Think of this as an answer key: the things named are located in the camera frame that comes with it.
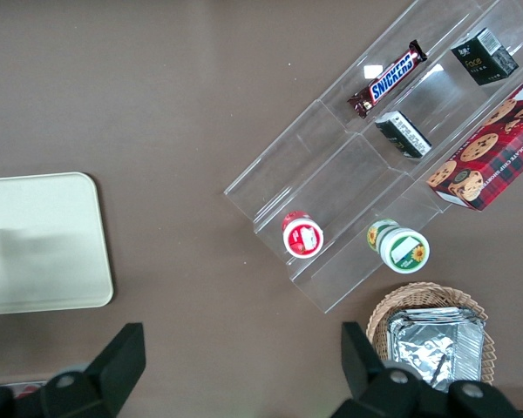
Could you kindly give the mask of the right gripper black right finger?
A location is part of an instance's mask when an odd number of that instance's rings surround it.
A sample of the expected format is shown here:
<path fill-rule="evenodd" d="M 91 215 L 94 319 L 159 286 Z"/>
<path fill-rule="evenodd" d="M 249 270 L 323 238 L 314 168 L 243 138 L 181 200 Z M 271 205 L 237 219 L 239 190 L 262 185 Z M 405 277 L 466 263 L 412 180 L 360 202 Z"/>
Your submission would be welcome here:
<path fill-rule="evenodd" d="M 334 417 L 518 417 L 497 389 L 455 381 L 446 393 L 400 367 L 386 367 L 356 322 L 344 322 L 341 360 L 351 397 Z"/>

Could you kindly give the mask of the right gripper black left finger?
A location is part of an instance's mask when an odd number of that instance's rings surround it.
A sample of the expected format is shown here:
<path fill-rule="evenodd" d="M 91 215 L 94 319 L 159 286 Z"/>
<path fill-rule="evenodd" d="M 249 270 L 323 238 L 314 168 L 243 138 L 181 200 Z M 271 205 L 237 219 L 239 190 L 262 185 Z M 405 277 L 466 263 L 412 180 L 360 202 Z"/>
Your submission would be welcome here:
<path fill-rule="evenodd" d="M 83 371 L 69 371 L 22 398 L 0 386 L 0 417 L 115 417 L 146 367 L 144 327 L 122 327 Z"/>

